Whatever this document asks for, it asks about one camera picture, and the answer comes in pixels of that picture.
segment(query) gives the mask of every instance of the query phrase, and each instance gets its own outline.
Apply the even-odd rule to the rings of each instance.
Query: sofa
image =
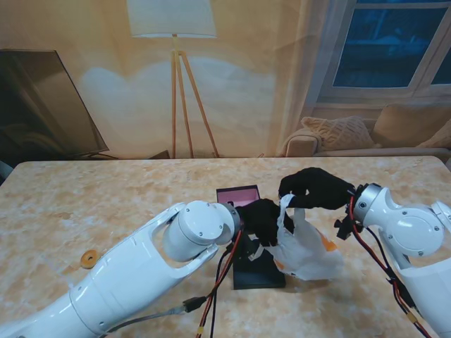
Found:
[[[304,127],[285,140],[278,150],[278,155],[283,157],[435,156],[447,163],[447,166],[451,164],[449,161],[451,158],[450,105],[393,104],[386,106],[378,119],[352,116],[337,120],[320,120],[323,119],[303,118]],[[312,121],[319,121],[322,127],[315,128]],[[342,123],[341,134],[336,135],[335,143],[331,144],[329,140],[332,134],[331,128],[340,123]],[[345,135],[347,143],[340,140],[337,142],[338,138],[343,139],[344,129],[347,132]]]

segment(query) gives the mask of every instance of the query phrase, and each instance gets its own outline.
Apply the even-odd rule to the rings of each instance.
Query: tabletop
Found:
[[[389,187],[399,204],[436,199],[451,204],[451,173],[433,157],[23,163],[0,187],[0,323],[34,313],[65,294],[68,284],[87,274],[79,267],[86,250],[105,252],[172,204],[216,201],[218,188],[251,184],[258,185],[262,198],[277,201],[280,180],[312,166],[356,186]],[[218,292],[215,337],[420,337],[369,255],[355,239],[335,237],[333,223],[343,216],[343,209],[307,211],[307,220],[342,252],[341,277],[304,282],[287,276],[284,289],[234,291],[227,276]],[[364,239],[377,252],[372,238],[364,234]],[[450,253],[447,244],[440,255]],[[146,313],[207,294],[219,256]],[[112,337],[194,337],[201,315],[198,310],[150,320]]]

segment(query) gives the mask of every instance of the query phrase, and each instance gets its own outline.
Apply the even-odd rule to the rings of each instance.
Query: white lampshade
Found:
[[[134,37],[216,37],[209,0],[127,0]]]

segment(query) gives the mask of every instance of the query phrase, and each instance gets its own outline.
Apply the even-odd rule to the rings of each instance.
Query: window frame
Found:
[[[387,99],[387,98],[409,98],[413,96],[449,96],[451,84],[431,84],[437,70],[439,69],[447,51],[451,45],[451,1],[434,3],[412,3],[412,4],[358,4],[357,0],[345,0],[345,12],[334,14],[330,17],[332,29],[336,32],[336,43],[333,48],[330,63],[324,77],[319,101],[321,98],[337,99]],[[407,87],[387,88],[362,88],[362,87],[334,87],[340,59],[349,32],[352,16],[355,9],[407,9],[407,8],[447,8],[423,58],[421,59],[414,75]]]

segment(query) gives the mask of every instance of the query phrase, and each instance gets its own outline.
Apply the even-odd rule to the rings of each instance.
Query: plastic bag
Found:
[[[337,277],[344,266],[342,254],[337,246],[324,237],[305,220],[305,210],[296,208],[293,216],[293,234],[283,226],[285,210],[294,195],[288,194],[280,200],[280,215],[277,219],[277,246],[267,246],[277,268],[282,273],[301,280],[326,280]]]

